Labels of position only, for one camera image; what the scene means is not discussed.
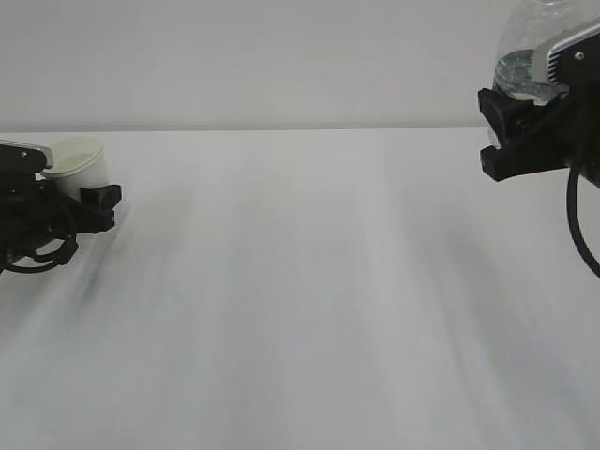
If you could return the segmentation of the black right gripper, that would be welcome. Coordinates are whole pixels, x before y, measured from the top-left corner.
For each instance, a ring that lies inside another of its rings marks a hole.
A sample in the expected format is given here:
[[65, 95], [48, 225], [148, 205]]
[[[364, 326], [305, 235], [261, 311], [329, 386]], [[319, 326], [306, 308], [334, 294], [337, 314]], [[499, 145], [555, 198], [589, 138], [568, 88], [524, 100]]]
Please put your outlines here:
[[581, 88], [545, 106], [488, 88], [477, 93], [491, 145], [480, 151], [484, 173], [496, 182], [569, 167], [599, 135], [599, 90]]

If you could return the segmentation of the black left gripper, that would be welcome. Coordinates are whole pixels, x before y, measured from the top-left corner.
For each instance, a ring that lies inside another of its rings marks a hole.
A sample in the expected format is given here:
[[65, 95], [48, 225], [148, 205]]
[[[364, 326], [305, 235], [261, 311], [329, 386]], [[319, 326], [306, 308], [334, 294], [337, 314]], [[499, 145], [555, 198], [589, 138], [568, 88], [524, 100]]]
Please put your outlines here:
[[1, 194], [1, 268], [52, 270], [70, 262], [79, 249], [77, 236], [109, 231], [114, 208], [122, 200], [120, 185], [80, 188], [76, 201], [50, 182], [38, 182], [29, 194]]

